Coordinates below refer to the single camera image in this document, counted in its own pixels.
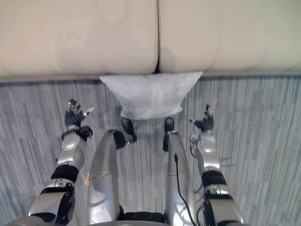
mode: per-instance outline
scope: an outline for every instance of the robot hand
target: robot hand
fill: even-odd
[[[187,119],[192,122],[196,127],[198,127],[202,132],[212,131],[214,127],[213,114],[210,110],[210,105],[206,105],[205,117],[202,121],[195,120],[193,118],[187,117]]]
[[[76,103],[77,101],[74,99],[69,100],[67,103],[65,125],[68,130],[79,129],[81,121],[95,109],[95,107],[92,106],[83,113],[83,111],[80,111],[80,105],[76,106]]]

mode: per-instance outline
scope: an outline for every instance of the silver metal leg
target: silver metal leg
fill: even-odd
[[[94,154],[88,189],[89,224],[115,221],[119,216],[117,146],[112,133],[99,142]]]
[[[167,223],[173,226],[192,225],[185,203],[178,193],[176,164],[174,154],[178,155],[179,184],[182,196],[188,203],[193,220],[195,220],[195,199],[192,180],[180,133],[169,132],[168,169],[166,183],[166,217]]]

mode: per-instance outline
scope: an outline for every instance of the beige sofa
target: beige sofa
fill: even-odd
[[[0,82],[156,68],[301,74],[300,9],[295,0],[1,0]]]

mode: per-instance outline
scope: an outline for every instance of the black cable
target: black cable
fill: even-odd
[[[193,158],[197,158],[196,156],[195,156],[195,154],[194,153],[192,153],[192,147],[191,147],[191,145],[190,145],[190,153],[191,153],[191,155],[193,156]]]
[[[199,219],[198,219],[199,211],[200,211],[202,208],[203,208],[203,206],[200,206],[199,209],[197,210],[197,223],[198,223],[198,226],[203,226],[202,224],[200,224]]]
[[[174,154],[174,161],[175,161],[176,171],[177,171],[177,183],[178,183],[178,193],[179,193],[179,196],[181,197],[181,199],[185,203],[185,206],[186,206],[186,209],[188,211],[188,215],[189,215],[190,221],[192,222],[193,226],[197,226],[197,224],[192,219],[188,203],[186,202],[186,200],[184,199],[184,197],[182,196],[181,191],[180,191],[179,171],[178,171],[178,155],[177,154]]]

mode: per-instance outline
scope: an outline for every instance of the gray carpet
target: gray carpet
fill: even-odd
[[[106,129],[120,126],[120,106],[99,81],[0,84],[0,225],[26,215],[50,178],[65,130],[68,98],[96,111],[83,124],[94,130],[76,182],[72,226],[85,225],[88,172]],[[222,170],[246,222],[254,226],[301,225],[301,77],[201,78],[183,102],[175,126],[189,149],[192,125],[214,110],[217,150],[231,160]],[[164,119],[134,121],[138,142],[118,152],[120,204],[125,211],[165,209],[167,153],[162,151]],[[196,162],[187,152],[194,187]]]

